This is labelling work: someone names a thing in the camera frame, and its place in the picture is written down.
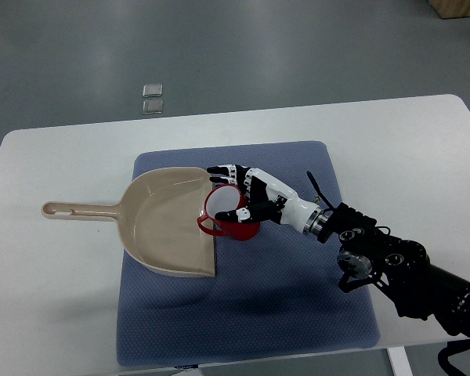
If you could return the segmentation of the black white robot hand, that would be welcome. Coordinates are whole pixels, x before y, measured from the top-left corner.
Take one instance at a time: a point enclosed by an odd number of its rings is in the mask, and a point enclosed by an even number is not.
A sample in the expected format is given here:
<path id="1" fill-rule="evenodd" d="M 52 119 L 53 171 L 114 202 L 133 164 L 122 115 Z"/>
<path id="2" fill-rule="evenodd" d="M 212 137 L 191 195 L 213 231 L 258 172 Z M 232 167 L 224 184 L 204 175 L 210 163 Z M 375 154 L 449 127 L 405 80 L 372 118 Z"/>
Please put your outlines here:
<path id="1" fill-rule="evenodd" d="M 310 233 L 320 213 L 319 206 L 301 199 L 287 184 L 260 168 L 222 164 L 207 168 L 213 183 L 237 186 L 248 204 L 237 210 L 241 222 L 270 220 L 289 225 L 300 233 Z"/>

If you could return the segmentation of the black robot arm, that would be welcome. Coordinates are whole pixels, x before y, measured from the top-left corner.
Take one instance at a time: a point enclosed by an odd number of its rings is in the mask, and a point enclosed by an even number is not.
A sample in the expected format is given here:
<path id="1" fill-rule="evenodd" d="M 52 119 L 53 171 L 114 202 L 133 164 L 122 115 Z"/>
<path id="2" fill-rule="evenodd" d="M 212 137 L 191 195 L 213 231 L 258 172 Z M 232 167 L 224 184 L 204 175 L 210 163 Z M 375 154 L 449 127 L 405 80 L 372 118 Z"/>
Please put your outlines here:
<path id="1" fill-rule="evenodd" d="M 398 316 L 420 320 L 434 316 L 447 334 L 464 335 L 438 354 L 446 374 L 460 375 L 449 358 L 470 350 L 470 281 L 434 266 L 423 245 L 394 237 L 387 226 L 354 208 L 344 203 L 333 206 L 320 191 L 315 202 L 327 207 L 315 210 L 305 231 L 322 244 L 337 235 L 341 244 L 337 264 L 342 271 L 338 288 L 349 293 L 373 284 L 394 303 Z"/>

